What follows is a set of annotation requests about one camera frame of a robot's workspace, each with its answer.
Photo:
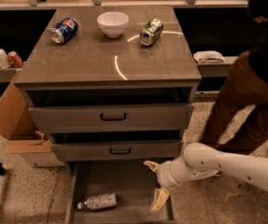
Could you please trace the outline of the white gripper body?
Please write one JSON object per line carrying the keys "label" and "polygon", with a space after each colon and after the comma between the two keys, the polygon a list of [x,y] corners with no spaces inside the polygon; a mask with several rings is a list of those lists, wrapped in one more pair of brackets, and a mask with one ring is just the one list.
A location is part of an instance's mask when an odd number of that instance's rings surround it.
{"label": "white gripper body", "polygon": [[218,170],[198,171],[187,164],[182,157],[179,157],[159,165],[157,180],[163,188],[174,189],[186,181],[206,179],[216,175],[218,172]]}

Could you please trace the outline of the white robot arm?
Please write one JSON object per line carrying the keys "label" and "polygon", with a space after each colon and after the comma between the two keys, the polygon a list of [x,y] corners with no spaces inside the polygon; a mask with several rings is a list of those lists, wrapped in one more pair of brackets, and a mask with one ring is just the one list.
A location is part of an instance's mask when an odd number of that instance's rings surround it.
{"label": "white robot arm", "polygon": [[172,161],[158,164],[144,161],[156,174],[161,185],[154,191],[149,208],[157,212],[165,205],[170,190],[186,181],[209,178],[222,172],[268,192],[268,158],[221,152],[202,143],[191,143],[183,148],[182,155]]}

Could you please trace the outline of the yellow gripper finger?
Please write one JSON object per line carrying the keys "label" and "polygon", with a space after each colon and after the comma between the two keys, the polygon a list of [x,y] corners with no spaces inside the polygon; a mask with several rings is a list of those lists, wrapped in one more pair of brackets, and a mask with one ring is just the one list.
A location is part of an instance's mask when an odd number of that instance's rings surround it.
{"label": "yellow gripper finger", "polygon": [[170,196],[170,190],[166,188],[156,188],[154,190],[154,199],[149,208],[151,213],[158,212],[166,204]]}
{"label": "yellow gripper finger", "polygon": [[156,173],[160,168],[160,165],[155,161],[144,161],[143,164],[146,165],[153,173]]}

